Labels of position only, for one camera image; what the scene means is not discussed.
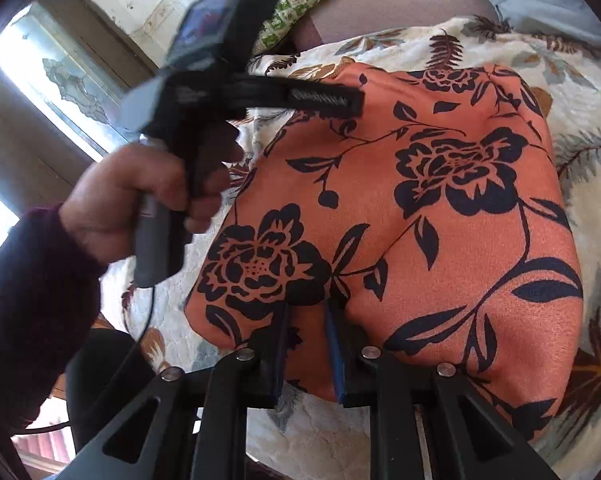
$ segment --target floral bedspread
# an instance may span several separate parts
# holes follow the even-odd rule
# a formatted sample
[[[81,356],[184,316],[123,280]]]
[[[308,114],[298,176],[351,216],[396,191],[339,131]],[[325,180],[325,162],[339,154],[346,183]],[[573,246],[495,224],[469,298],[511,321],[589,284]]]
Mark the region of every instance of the floral bedspread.
[[[437,27],[387,30],[327,44],[299,57],[259,57],[250,71],[320,80],[336,77],[355,61],[389,72],[425,70],[441,62],[459,68],[496,63],[512,67],[531,87],[552,134],[585,299],[565,400],[535,447],[562,479],[595,478],[601,468],[601,52],[560,38],[517,34],[484,18],[455,18]],[[453,91],[453,82],[433,82]],[[197,235],[189,246],[185,269],[158,287],[152,329],[143,344],[156,369],[179,365],[193,370],[219,359],[218,349],[190,329],[183,307],[232,198],[290,115],[288,110],[252,109],[237,123],[247,157],[231,168],[234,181],[226,204],[210,232]],[[127,262],[104,277],[103,303],[137,335],[149,295],[130,285],[132,271],[133,262]],[[368,478],[365,410],[344,410],[286,384],[276,410],[251,410],[249,415],[248,452],[281,473],[298,480]]]

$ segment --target wire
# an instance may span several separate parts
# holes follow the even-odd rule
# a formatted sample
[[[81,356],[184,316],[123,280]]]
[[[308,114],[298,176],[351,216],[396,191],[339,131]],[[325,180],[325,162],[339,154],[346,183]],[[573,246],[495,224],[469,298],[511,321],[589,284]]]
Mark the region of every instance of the wire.
[[[138,350],[143,339],[145,339],[145,336],[147,335],[149,326],[151,324],[151,318],[154,316],[154,307],[155,306],[156,306],[156,288],[155,288],[155,286],[153,286],[151,288],[151,304],[149,306],[149,315],[145,322],[145,326],[143,327],[143,330],[140,333],[140,337],[134,343],[134,346],[130,349],[130,351],[127,352],[127,355],[125,355],[125,359],[122,360],[122,363],[120,363],[120,366],[114,372],[114,374],[112,375],[112,378],[109,380],[107,385],[103,388],[103,391],[100,392],[100,394],[98,395],[98,397],[96,397],[96,400],[93,402],[93,404],[89,407],[89,409],[85,413],[83,413],[82,416],[80,416],[78,418],[78,420],[74,420],[73,422],[68,420],[67,422],[61,422],[59,424],[54,424],[53,426],[45,426],[44,428],[31,428],[29,430],[17,430],[17,431],[15,431],[14,435],[32,435],[32,434],[40,434],[40,433],[51,433],[52,431],[58,431],[58,430],[62,430],[63,428],[67,428],[77,422],[83,422],[89,416],[91,416],[91,414],[94,412],[96,407],[102,402],[102,400],[110,392],[110,390],[112,389],[112,385],[118,380],[120,374],[124,370],[125,366],[129,363],[134,352],[136,352]]]

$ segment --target orange cloth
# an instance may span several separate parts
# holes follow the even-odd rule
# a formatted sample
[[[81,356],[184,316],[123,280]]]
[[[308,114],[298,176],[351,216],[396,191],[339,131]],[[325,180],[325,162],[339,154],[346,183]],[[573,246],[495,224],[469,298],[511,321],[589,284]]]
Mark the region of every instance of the orange cloth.
[[[333,399],[324,302],[409,362],[452,362],[527,438],[565,392],[583,308],[534,95],[500,66],[347,67],[362,118],[297,112],[250,173],[186,307],[222,348],[293,305],[286,378]]]

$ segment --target black flower print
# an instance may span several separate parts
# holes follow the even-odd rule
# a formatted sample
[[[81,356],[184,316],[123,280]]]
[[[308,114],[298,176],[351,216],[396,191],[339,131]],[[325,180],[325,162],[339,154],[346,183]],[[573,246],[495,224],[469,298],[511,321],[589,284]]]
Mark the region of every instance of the black flower print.
[[[296,204],[269,211],[257,233],[251,226],[226,227],[210,248],[198,292],[209,302],[224,297],[228,307],[252,320],[284,303],[319,303],[331,267],[302,239],[303,231]]]
[[[456,70],[429,69],[420,72],[410,72],[411,77],[420,79],[425,88],[434,92],[449,92],[453,90],[456,94],[474,91],[475,80],[485,70],[482,68],[458,68]]]
[[[396,203],[407,219],[440,199],[465,216],[483,210],[501,214],[518,203],[511,167],[528,144],[509,128],[498,128],[480,142],[460,139],[423,139],[395,156],[398,173],[407,180],[394,189]]]

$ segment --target screw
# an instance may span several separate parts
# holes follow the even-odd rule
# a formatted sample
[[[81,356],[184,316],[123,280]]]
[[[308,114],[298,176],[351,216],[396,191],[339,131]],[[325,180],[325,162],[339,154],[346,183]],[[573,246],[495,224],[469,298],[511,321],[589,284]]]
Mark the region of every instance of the screw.
[[[172,381],[177,381],[180,379],[183,374],[184,370],[182,368],[179,368],[178,366],[172,366],[170,368],[165,368],[165,370],[160,373],[160,378],[168,383],[171,383]]]
[[[456,374],[456,367],[451,363],[440,363],[436,371],[440,377],[453,377]]]
[[[361,353],[365,359],[378,359],[382,354],[382,350],[377,346],[365,346]]]
[[[254,357],[256,357],[256,352],[251,348],[242,348],[236,352],[236,359],[239,361],[251,361]]]

